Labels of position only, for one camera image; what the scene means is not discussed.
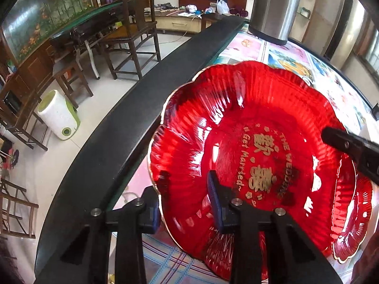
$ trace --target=black clamp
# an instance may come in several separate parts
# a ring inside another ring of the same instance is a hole
[[[207,187],[217,229],[221,234],[235,234],[230,283],[261,283],[259,232],[265,234],[270,283],[342,283],[327,259],[283,208],[270,212],[247,204],[236,198],[232,189],[220,185],[215,171],[209,172]]]
[[[348,154],[357,164],[357,171],[379,185],[379,145],[355,134],[326,127],[321,132],[325,144]]]
[[[117,232],[116,282],[146,284],[142,234],[154,234],[160,220],[158,194],[152,186],[121,209],[94,208],[78,221],[35,284],[106,284],[112,232]]]

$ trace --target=green lid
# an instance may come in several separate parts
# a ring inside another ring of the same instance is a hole
[[[47,106],[50,104],[50,102],[53,100],[55,96],[55,90],[52,90],[47,93],[47,95],[42,99],[38,106],[38,112],[42,112],[47,108]]]

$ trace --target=white plastic bag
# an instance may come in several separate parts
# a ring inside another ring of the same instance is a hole
[[[224,0],[217,0],[217,13],[219,14],[225,14],[229,13],[229,7],[228,4]]]

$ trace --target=tiled floor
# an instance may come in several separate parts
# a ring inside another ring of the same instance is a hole
[[[158,36],[162,58],[190,38],[188,36],[181,37],[181,35],[160,34]],[[148,40],[140,50],[154,51],[153,39]],[[146,61],[145,58],[148,57],[147,55],[140,55],[140,64],[142,65]],[[123,53],[114,53],[114,56],[111,56],[115,64],[123,58]],[[20,151],[20,157],[18,164],[10,172],[10,180],[19,186],[25,187],[28,199],[39,204],[34,223],[36,239],[8,237],[10,251],[13,256],[18,258],[18,270],[26,284],[34,282],[33,270],[39,234],[60,182],[97,125],[138,80],[137,75],[119,75],[118,80],[113,80],[107,64],[101,56],[95,55],[95,63],[100,74],[100,80],[95,79],[89,60],[84,59],[82,61],[86,79],[94,95],[89,97],[87,91],[81,88],[75,97],[79,104],[78,116],[81,120],[81,125],[76,134],[71,139],[63,142],[54,134],[48,132],[44,140],[44,144],[48,147],[47,152],[38,147],[31,150],[17,139],[14,144],[14,148]],[[143,74],[156,64],[156,59],[153,59],[143,69]],[[122,70],[135,71],[134,63],[129,61]],[[56,82],[47,91],[52,89],[57,89],[64,95]]]

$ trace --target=green table top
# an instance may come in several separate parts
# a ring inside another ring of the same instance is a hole
[[[92,10],[86,12],[85,14],[83,14],[83,16],[80,16],[79,18],[77,18],[74,21],[70,22],[67,26],[64,26],[62,29],[60,29],[58,32],[56,32],[56,34],[62,33],[64,31],[71,30],[75,26],[77,26],[77,25],[85,22],[86,20],[90,19],[91,17],[93,17],[93,16],[95,16],[95,15],[97,15],[97,14],[103,12],[103,11],[106,11],[106,10],[112,8],[112,7],[120,5],[120,4],[122,4],[122,1],[117,2],[117,3],[107,4],[107,5],[104,5],[104,6],[95,8],[95,9],[92,9]]]

